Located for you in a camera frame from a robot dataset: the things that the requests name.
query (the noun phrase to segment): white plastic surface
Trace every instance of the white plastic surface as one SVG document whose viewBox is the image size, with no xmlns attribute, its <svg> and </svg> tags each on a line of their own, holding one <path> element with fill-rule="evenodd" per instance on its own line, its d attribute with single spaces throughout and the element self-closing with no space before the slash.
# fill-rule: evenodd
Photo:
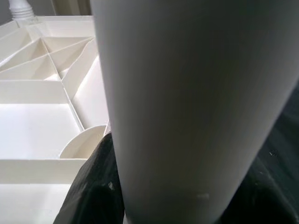
<svg viewBox="0 0 299 224">
<path fill-rule="evenodd" d="M 0 26 L 0 223 L 53 223 L 108 112 L 92 17 Z"/>
</svg>

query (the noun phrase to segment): white cylinder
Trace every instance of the white cylinder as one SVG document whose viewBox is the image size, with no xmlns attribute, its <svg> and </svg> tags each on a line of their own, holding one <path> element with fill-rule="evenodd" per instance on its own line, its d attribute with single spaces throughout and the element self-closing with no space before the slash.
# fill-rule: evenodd
<svg viewBox="0 0 299 224">
<path fill-rule="evenodd" d="M 9 9 L 14 20 L 32 20 L 34 13 L 26 0 L 9 0 Z"/>
<path fill-rule="evenodd" d="M 298 1 L 92 3 L 129 222 L 214 223 L 298 79 Z"/>
</svg>

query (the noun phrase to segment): white organizer tray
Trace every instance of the white organizer tray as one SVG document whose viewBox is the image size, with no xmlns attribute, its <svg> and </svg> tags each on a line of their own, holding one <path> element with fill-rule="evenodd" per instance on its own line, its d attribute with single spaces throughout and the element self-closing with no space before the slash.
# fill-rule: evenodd
<svg viewBox="0 0 299 224">
<path fill-rule="evenodd" d="M 0 223 L 53 223 L 108 124 L 92 17 L 0 27 Z"/>
</svg>

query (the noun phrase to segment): white plastic pipe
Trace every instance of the white plastic pipe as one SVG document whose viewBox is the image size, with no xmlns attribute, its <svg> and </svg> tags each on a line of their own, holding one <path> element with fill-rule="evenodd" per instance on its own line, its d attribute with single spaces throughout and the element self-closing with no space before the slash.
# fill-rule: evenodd
<svg viewBox="0 0 299 224">
<path fill-rule="evenodd" d="M 14 20 L 32 20 L 34 13 L 26 0 L 9 0 L 9 9 Z"/>
<path fill-rule="evenodd" d="M 297 82 L 298 1 L 92 3 L 129 223 L 214 223 Z"/>
</svg>

